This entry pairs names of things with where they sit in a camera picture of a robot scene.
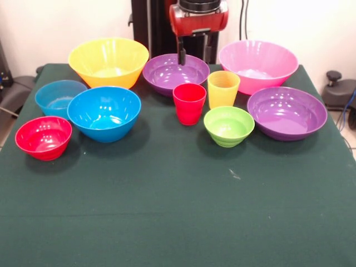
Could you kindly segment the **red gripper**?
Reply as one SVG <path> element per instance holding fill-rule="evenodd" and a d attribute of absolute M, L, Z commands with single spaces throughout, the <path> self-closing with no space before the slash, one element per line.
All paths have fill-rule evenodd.
<path fill-rule="evenodd" d="M 169 18 L 173 33 L 177 37 L 178 64 L 185 65 L 186 50 L 182 36 L 198 33 L 222 31 L 228 22 L 228 4 L 220 3 L 219 7 L 209 13 L 194 13 L 182 9 L 178 4 L 169 8 Z M 205 60 L 211 60 L 212 33 L 206 34 Z"/>

